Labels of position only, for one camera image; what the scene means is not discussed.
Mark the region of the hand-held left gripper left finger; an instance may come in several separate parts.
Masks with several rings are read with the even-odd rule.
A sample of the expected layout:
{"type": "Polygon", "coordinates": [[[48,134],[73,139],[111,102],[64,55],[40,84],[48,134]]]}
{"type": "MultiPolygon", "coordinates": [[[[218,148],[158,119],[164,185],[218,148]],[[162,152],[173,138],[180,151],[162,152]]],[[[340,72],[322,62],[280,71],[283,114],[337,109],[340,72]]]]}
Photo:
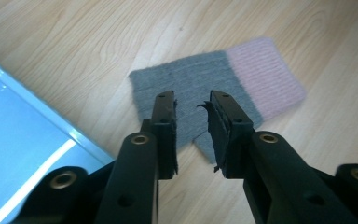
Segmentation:
{"type": "Polygon", "coordinates": [[[121,146],[95,224],[158,224],[158,182],[178,172],[173,91],[155,98],[152,116],[121,146]]]}

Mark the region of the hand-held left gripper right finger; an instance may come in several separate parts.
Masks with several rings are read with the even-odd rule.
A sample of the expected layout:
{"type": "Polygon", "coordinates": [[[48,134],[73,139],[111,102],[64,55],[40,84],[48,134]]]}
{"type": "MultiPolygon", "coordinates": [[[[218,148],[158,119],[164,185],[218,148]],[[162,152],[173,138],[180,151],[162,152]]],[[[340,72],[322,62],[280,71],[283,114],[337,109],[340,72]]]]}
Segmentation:
{"type": "Polygon", "coordinates": [[[217,168],[241,179],[257,224],[358,224],[358,218],[280,135],[257,132],[235,99],[212,91],[208,112],[217,168]]]}

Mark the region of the grey and pink knitted sock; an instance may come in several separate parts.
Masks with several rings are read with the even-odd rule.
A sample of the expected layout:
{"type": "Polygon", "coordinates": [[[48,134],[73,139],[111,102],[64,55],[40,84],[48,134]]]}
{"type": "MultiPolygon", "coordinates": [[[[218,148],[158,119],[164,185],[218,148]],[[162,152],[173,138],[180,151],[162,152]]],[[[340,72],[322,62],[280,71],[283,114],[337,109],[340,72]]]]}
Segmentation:
{"type": "Polygon", "coordinates": [[[212,90],[233,96],[256,128],[306,98],[306,91],[267,37],[135,70],[130,80],[140,119],[152,115],[158,94],[174,92],[177,146],[193,143],[211,163],[215,155],[207,114],[198,105],[209,99],[212,90]]]}

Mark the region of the light blue tray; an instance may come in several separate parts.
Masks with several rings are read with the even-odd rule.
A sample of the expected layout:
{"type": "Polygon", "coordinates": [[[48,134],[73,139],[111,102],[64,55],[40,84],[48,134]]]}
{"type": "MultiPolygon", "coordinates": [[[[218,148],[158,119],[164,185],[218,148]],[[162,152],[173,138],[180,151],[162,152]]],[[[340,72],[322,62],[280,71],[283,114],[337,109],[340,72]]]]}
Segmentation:
{"type": "Polygon", "coordinates": [[[112,159],[85,134],[0,68],[0,223],[19,213],[49,172],[92,173],[112,159]]]}

